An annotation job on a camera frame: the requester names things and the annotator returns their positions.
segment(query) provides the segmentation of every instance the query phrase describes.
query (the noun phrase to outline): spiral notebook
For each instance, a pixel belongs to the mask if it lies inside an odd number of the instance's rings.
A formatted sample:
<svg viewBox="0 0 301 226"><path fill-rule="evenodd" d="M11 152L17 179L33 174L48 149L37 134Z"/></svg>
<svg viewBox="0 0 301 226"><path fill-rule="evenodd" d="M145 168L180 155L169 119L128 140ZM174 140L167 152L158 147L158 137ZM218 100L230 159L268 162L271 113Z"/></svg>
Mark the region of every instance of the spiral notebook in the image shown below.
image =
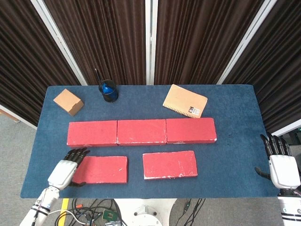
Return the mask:
<svg viewBox="0 0 301 226"><path fill-rule="evenodd" d="M163 106L187 117L200 118L206 104L207 97L172 85Z"/></svg>

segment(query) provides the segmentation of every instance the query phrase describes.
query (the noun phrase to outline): red foam block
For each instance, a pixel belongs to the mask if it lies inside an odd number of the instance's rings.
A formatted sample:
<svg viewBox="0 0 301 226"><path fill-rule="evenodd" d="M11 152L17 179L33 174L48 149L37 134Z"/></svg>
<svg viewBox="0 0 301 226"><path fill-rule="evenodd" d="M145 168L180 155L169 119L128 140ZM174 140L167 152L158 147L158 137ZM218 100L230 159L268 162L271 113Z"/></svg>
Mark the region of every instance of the red foam block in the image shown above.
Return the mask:
<svg viewBox="0 0 301 226"><path fill-rule="evenodd" d="M118 145L165 145L166 120L121 120L117 122Z"/></svg>
<svg viewBox="0 0 301 226"><path fill-rule="evenodd" d="M127 183L127 157L85 157L72 180L87 184Z"/></svg>
<svg viewBox="0 0 301 226"><path fill-rule="evenodd" d="M69 123L69 147L117 145L117 121L76 121Z"/></svg>
<svg viewBox="0 0 301 226"><path fill-rule="evenodd" d="M143 154L144 179L196 177L196 157L193 151Z"/></svg>
<svg viewBox="0 0 301 226"><path fill-rule="evenodd" d="M168 144L214 143L216 138L213 118L166 119Z"/></svg>

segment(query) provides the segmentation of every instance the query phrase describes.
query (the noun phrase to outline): table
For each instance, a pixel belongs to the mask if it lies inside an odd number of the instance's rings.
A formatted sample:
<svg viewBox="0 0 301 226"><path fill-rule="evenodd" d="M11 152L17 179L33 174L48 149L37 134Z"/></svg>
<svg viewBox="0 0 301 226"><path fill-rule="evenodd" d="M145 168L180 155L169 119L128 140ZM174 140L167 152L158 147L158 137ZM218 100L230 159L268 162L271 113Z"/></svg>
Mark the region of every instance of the table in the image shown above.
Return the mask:
<svg viewBox="0 0 301 226"><path fill-rule="evenodd" d="M268 170L265 134L260 109L251 85L182 85L208 97L202 117L213 117L217 141L214 144L117 146L90 148L89 155L128 157L128 183L123 185L86 185L68 187L62 198L219 198L268 197L278 190L258 176L259 166ZM181 118L162 106L170 85L118 86L114 103L103 100L97 86L52 86L47 89L27 175L21 191L23 198L37 198L48 187L47 178L70 148L66 145L71 121ZM61 109L53 99L68 89L85 103L74 116ZM193 150L197 159L196 178L145 181L143 153Z"/></svg>

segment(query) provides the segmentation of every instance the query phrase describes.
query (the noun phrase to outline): white frame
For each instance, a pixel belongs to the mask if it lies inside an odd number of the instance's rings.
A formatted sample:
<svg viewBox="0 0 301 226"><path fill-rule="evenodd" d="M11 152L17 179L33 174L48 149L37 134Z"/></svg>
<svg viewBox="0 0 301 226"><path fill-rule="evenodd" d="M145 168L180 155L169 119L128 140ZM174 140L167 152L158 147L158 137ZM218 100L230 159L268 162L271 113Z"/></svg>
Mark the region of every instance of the white frame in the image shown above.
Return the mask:
<svg viewBox="0 0 301 226"><path fill-rule="evenodd" d="M6 107L0 105L0 109L5 111L6 113L10 114L11 116L14 116L15 118L17 118L18 120L20 120L21 122L24 122L26 125L34 128L34 129L37 129L37 127L33 124L31 124L30 122L28 122L27 120L25 120L24 118L20 117L19 115L13 113L11 110L7 109Z"/></svg>
<svg viewBox="0 0 301 226"><path fill-rule="evenodd" d="M226 66L225 70L223 71L220 79L217 81L217 84L222 84L227 76L229 75L230 71L240 58L241 54L249 44L250 40L253 38L255 33L257 32L258 28L261 26L264 19L267 17L273 6L277 0L265 0L260 7L259 11L257 12L254 20L250 24L248 30L246 31L245 35L243 36L240 44L238 45L237 49L235 50L231 60L229 61L228 65Z"/></svg>
<svg viewBox="0 0 301 226"><path fill-rule="evenodd" d="M70 52L61 32L59 31L58 27L54 19L52 18L45 2L43 0L31 0L33 6L37 10L39 16L43 20L45 26L48 28L51 36L55 40L56 44L58 45L60 51L62 52L63 56L65 57L66 61L68 62L69 66L71 67L73 73L79 80L82 86L86 86L87 82L77 65L72 53Z"/></svg>
<svg viewBox="0 0 301 226"><path fill-rule="evenodd" d="M151 76L151 0L145 0L145 49L146 49L146 85L150 85Z"/></svg>
<svg viewBox="0 0 301 226"><path fill-rule="evenodd" d="M154 85L158 0L145 0L146 85Z"/></svg>
<svg viewBox="0 0 301 226"><path fill-rule="evenodd" d="M281 135L283 135L285 133L288 133L289 131L292 131L293 129L296 129L296 128L299 128L299 127L301 127L301 119L299 119L299 120L297 120L297 121L281 128L281 129L275 131L274 133L272 133L272 135L275 135L275 136L278 137L278 136L281 136Z"/></svg>

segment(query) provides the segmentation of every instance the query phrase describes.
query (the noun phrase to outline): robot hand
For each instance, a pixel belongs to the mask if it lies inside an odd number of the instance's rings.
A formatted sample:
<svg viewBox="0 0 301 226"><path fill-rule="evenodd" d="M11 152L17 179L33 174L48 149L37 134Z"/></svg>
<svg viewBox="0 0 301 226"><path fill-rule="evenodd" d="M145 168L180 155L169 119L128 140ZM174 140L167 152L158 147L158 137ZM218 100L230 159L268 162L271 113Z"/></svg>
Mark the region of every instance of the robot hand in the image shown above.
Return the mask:
<svg viewBox="0 0 301 226"><path fill-rule="evenodd" d="M83 186L85 184L72 182L72 177L89 152L86 148L72 149L63 160L59 161L48 178L49 187L43 190L20 226L41 226L51 207L59 198L59 191L65 189L68 185Z"/></svg>
<svg viewBox="0 0 301 226"><path fill-rule="evenodd" d="M261 134L269 160L270 174L263 173L256 167L256 172L264 178L271 180L276 188L280 189L278 200L281 215L285 226L301 224L301 195L300 175L296 159L292 157L287 142L267 133L269 139Z"/></svg>

